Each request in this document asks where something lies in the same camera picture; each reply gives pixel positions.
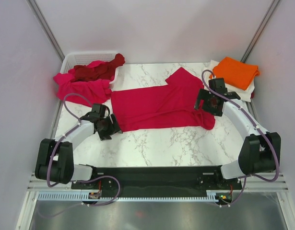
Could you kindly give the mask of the crimson red t shirt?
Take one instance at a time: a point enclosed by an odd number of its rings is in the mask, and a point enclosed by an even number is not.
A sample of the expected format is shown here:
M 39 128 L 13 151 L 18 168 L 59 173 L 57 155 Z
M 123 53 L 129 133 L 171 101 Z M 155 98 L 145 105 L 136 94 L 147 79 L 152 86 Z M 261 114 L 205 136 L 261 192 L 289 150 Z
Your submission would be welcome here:
M 203 82 L 184 68 L 166 80 L 166 85 L 111 93 L 113 114 L 122 132 L 139 129 L 202 127 L 211 130 L 215 118 L 194 106 Z

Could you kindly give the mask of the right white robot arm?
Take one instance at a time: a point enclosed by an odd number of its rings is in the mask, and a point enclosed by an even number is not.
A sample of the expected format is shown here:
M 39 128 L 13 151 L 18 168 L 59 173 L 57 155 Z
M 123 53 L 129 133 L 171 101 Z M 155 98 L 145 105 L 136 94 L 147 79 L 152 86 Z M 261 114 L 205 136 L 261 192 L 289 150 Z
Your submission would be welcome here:
M 231 179 L 256 176 L 267 182 L 279 177 L 281 137 L 269 132 L 244 109 L 236 92 L 229 92 L 222 78 L 205 82 L 206 89 L 199 91 L 195 109 L 212 114 L 225 115 L 234 124 L 243 139 L 243 144 L 234 162 L 220 166 L 213 177 L 214 185 L 226 188 Z

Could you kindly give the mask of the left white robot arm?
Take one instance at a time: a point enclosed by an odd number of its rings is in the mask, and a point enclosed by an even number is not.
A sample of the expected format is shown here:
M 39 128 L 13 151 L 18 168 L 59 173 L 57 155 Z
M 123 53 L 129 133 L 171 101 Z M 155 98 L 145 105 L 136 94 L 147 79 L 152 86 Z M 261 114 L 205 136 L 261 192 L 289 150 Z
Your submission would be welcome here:
M 104 104 L 93 104 L 86 115 L 78 118 L 77 124 L 55 139 L 40 142 L 35 166 L 35 177 L 47 181 L 49 187 L 82 181 L 88 188 L 95 188 L 99 177 L 93 167 L 74 163 L 74 150 L 87 138 L 98 134 L 100 140 L 110 140 L 121 129 L 114 114 Z

